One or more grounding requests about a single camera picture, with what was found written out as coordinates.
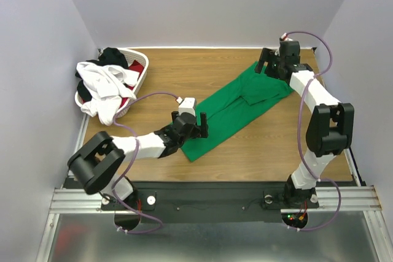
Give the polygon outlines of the green t shirt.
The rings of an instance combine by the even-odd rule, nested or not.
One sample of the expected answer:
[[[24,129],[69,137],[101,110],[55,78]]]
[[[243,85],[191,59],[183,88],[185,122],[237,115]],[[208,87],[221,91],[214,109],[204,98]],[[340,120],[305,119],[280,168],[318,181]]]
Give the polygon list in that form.
[[[284,81],[256,73],[256,65],[197,104],[196,112],[207,116],[208,137],[182,146],[188,160],[201,158],[293,92]]]

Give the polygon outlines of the white t shirt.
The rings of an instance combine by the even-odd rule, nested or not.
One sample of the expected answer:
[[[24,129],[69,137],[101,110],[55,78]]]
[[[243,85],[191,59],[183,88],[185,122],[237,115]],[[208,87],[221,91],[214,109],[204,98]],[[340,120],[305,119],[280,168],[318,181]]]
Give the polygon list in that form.
[[[81,111],[91,117],[98,116],[106,126],[112,124],[123,98],[136,99],[129,86],[136,85],[138,72],[118,65],[98,66],[87,61],[79,62],[76,70],[91,94],[91,100],[84,101]]]

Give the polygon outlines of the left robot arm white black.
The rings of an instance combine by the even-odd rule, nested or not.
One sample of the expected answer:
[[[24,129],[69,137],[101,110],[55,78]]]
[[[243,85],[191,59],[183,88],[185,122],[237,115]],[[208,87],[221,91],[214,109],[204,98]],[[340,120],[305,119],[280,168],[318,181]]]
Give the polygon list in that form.
[[[88,195],[101,193],[115,199],[123,209],[136,204],[131,182],[117,174],[124,161],[164,158],[176,153],[187,140],[208,137],[206,113],[200,122],[188,112],[172,113],[172,123],[143,136],[116,137],[96,133],[68,160],[68,168]]]

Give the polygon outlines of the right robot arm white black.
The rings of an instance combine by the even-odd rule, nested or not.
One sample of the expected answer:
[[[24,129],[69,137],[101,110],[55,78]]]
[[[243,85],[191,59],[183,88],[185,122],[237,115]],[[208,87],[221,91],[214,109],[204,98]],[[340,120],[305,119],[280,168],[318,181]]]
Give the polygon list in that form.
[[[300,44],[288,35],[279,39],[276,50],[264,48],[255,67],[258,74],[282,80],[301,98],[311,118],[306,130],[305,152],[301,163],[287,179],[280,193],[265,195],[268,206],[291,208],[317,203],[316,184],[327,165],[352,143],[354,107],[332,96],[318,81],[309,64],[300,62]]]

